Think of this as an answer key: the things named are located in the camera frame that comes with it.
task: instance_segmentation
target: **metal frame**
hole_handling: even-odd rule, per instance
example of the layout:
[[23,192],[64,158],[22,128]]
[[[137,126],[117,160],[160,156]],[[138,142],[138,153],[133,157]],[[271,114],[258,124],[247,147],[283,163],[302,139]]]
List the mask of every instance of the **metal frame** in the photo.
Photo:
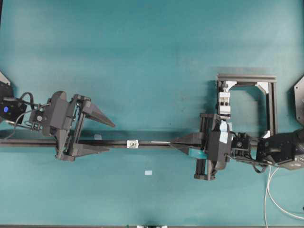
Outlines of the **metal frame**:
[[257,86],[266,95],[267,133],[265,138],[278,133],[276,110],[276,76],[273,75],[244,75],[218,74],[218,96],[226,84],[226,91],[233,87]]

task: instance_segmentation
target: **black plastic part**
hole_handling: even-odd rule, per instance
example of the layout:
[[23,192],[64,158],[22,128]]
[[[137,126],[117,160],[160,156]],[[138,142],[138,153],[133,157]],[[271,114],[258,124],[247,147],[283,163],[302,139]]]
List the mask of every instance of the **black plastic part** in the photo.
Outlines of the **black plastic part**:
[[16,122],[17,118],[26,111],[27,105],[21,101],[4,101],[5,97],[14,98],[13,87],[0,81],[0,117],[4,120]]
[[[0,102],[0,117],[2,119],[16,122],[18,117],[25,113],[27,105],[19,101],[1,101]],[[23,116],[18,120],[18,124],[22,124]]]

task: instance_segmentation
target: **small white object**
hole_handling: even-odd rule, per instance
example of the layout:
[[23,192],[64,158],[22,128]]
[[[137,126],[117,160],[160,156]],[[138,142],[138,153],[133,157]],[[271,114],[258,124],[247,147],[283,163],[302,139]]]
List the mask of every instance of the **small white object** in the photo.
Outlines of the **small white object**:
[[95,139],[95,140],[102,140],[101,134],[95,134],[95,135],[94,135],[94,139]]
[[145,175],[152,175],[152,170],[145,170],[145,171],[144,171],[144,174],[145,174]]
[[266,134],[263,136],[263,139],[269,138],[270,137],[270,130],[266,132]]
[[221,124],[219,126],[220,130],[220,136],[219,136],[219,141],[222,143],[227,144],[228,142],[228,132],[227,132],[227,123],[226,121],[221,121]]
[[227,81],[226,84],[228,85],[227,88],[225,88],[226,92],[228,92],[233,86],[237,84],[235,81]]
[[127,140],[128,149],[138,149],[139,143],[138,140]]
[[268,82],[257,82],[256,86],[259,87],[264,92],[264,94],[269,94]]

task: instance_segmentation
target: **black cable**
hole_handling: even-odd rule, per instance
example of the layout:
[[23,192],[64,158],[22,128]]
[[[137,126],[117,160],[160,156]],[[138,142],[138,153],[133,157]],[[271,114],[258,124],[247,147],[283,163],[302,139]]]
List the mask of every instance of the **black cable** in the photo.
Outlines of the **black cable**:
[[31,107],[32,110],[34,110],[34,109],[35,109],[35,107],[34,107],[34,96],[33,96],[32,93],[30,93],[30,92],[25,92],[25,93],[23,93],[23,94],[21,95],[21,97],[20,97],[19,99],[20,99],[20,100],[23,100],[23,98],[24,98],[26,95],[29,95],[30,107]]

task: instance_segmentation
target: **bracket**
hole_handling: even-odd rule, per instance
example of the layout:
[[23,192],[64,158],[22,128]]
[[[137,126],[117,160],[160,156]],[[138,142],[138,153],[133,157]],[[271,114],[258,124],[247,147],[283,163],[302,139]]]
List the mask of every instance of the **bracket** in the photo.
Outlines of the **bracket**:
[[267,131],[263,138],[277,134],[276,76],[218,74],[218,114],[222,119],[230,118],[230,89],[233,87],[256,86],[266,96]]

